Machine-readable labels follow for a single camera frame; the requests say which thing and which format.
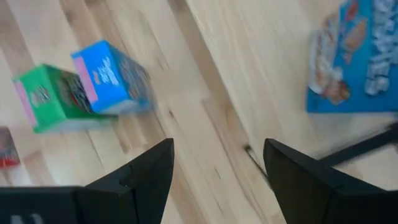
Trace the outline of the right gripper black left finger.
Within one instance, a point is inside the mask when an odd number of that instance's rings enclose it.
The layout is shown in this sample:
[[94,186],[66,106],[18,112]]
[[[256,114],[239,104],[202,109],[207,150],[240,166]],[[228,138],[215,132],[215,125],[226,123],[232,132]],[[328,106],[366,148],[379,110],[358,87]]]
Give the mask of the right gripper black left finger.
[[81,224],[160,224],[174,173],[174,140],[76,191]]

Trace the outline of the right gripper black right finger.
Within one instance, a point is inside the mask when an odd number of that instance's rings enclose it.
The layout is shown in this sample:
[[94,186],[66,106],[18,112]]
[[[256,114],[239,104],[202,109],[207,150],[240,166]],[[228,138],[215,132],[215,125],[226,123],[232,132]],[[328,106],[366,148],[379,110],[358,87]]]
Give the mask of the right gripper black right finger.
[[275,139],[265,139],[263,160],[268,183],[287,224],[326,224],[330,199],[340,190],[383,191]]

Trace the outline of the blue Rice Krispies cereal box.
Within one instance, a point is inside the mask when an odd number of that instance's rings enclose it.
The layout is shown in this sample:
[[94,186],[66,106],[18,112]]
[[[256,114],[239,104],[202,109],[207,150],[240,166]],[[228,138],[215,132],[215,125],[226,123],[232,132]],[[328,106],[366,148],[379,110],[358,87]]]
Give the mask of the blue Rice Krispies cereal box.
[[106,40],[71,54],[95,113],[130,114],[152,108],[146,69]]
[[309,113],[398,112],[398,0],[345,0],[310,36]]

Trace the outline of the green Apple Jacks cereal box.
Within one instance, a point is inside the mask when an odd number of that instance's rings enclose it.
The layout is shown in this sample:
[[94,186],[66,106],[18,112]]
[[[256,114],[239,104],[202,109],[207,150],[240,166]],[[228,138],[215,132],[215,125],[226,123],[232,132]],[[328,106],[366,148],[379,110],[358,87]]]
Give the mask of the green Apple Jacks cereal box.
[[93,129],[116,119],[92,110],[75,73],[40,64],[12,81],[37,134]]

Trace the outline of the red Froot Loops cereal box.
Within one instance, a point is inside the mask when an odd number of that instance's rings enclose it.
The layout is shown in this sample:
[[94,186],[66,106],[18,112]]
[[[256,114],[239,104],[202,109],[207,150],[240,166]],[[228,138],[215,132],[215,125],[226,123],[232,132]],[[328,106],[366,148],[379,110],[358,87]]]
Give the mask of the red Froot Loops cereal box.
[[9,128],[0,126],[0,169],[7,169],[20,164]]

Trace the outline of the wooden shelf with black frame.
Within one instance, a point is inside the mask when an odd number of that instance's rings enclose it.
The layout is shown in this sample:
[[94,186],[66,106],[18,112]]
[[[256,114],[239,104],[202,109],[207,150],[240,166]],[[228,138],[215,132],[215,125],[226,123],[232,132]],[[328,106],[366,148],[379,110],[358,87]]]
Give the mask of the wooden shelf with black frame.
[[305,109],[310,34],[341,0],[169,0],[211,61],[248,143],[274,138],[384,189],[398,189],[398,114]]

